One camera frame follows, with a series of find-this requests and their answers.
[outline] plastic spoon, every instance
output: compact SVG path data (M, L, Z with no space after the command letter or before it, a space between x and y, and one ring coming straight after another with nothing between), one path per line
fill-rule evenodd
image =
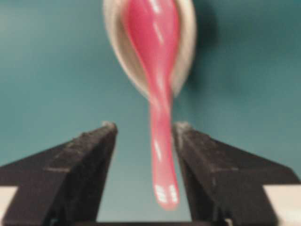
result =
M148 82L155 195L164 209L172 210L179 203L171 143L171 73L180 39L177 8L173 0L129 0L122 18Z

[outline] teal background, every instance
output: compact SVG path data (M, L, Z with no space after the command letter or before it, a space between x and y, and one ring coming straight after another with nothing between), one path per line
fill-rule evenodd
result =
M301 176L301 1L194 3L196 60L174 120ZM101 4L0 0L0 165L114 121L118 142L99 220L190 220L178 167L180 207L156 204L147 101L114 56Z

